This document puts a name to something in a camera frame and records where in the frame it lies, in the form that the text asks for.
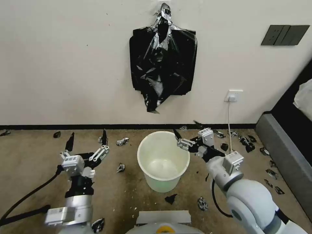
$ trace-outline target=beige carpet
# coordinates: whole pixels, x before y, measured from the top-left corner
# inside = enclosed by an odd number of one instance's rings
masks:
[[[182,176],[177,187],[166,194],[151,190],[145,182],[143,173],[137,163],[137,148],[141,140],[156,130],[108,130],[110,154],[100,166],[96,168],[93,188],[94,214],[93,220],[105,218],[103,233],[125,233],[133,228],[139,211],[148,210],[189,210],[192,225],[209,234],[246,233],[233,219],[226,218],[216,209],[210,190],[211,176],[207,182],[208,172],[202,159],[191,155],[189,168]],[[283,178],[279,176],[274,180],[267,173],[270,168],[269,156],[260,153],[262,147],[254,130],[237,130],[241,135],[252,135],[257,139],[256,149],[247,153],[245,147],[233,137],[233,149],[245,157],[241,167],[244,178],[259,181],[265,184],[264,179],[274,186],[280,187],[285,194],[278,195],[274,189],[268,187],[275,203],[294,222],[299,224],[308,233],[312,234],[312,225],[291,193]],[[55,173],[56,167],[61,163],[59,152],[64,150],[65,143],[72,131],[61,131],[61,137],[52,137],[55,131],[12,131],[8,136],[0,137],[1,163],[0,163],[0,214],[2,215],[21,197],[47,181]],[[97,139],[101,130],[75,131],[75,144],[73,153],[95,151],[100,144]],[[196,130],[181,132],[184,137],[192,138],[197,135]],[[127,145],[118,147],[116,140],[129,137]],[[215,146],[220,149],[223,142],[229,143],[228,135],[224,139],[215,136]],[[118,164],[126,165],[123,173],[116,173]],[[47,187],[27,199],[17,207],[11,215],[39,208],[50,204],[52,207],[65,205],[64,194],[70,184],[67,176],[62,173]],[[165,202],[168,195],[177,193],[173,205]],[[203,196],[209,206],[208,211],[201,211],[197,207],[197,199]],[[220,207],[226,208],[225,197],[216,189],[216,198]],[[45,215],[37,215],[1,227],[1,233],[57,233],[55,228],[44,226]]]

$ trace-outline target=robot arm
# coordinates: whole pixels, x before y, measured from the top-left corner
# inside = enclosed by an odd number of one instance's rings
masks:
[[[233,217],[249,234],[306,234],[278,208],[265,186],[242,179],[243,173],[239,168],[244,157],[236,151],[225,155],[216,150],[211,129],[199,131],[198,136],[190,140],[183,139],[176,130],[174,133],[178,147],[195,153],[206,162],[214,179],[213,186],[216,183],[227,197],[231,215],[217,206],[224,215]]]

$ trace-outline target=black baseboard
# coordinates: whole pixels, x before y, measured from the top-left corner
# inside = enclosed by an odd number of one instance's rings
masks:
[[[212,129],[227,129],[227,124],[203,124]],[[80,129],[198,129],[195,124],[61,124],[61,125],[0,125],[0,130],[80,130]],[[254,123],[231,124],[232,129],[254,129]]]

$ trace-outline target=power outlet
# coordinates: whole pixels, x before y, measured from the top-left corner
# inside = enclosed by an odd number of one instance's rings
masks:
[[[226,102],[237,102],[241,93],[244,92],[241,89],[230,89],[224,99]]]
[[[270,25],[261,45],[272,46],[275,44],[279,34],[281,33],[284,25]]]

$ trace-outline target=white power cord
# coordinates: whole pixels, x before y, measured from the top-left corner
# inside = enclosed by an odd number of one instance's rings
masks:
[[[228,118],[227,118],[227,124],[228,124],[228,134],[229,134],[229,136],[230,136],[230,153],[232,153],[232,138],[231,138],[231,129],[230,129],[230,104],[231,104],[231,102],[228,102],[228,109],[227,109],[227,116],[228,116]]]

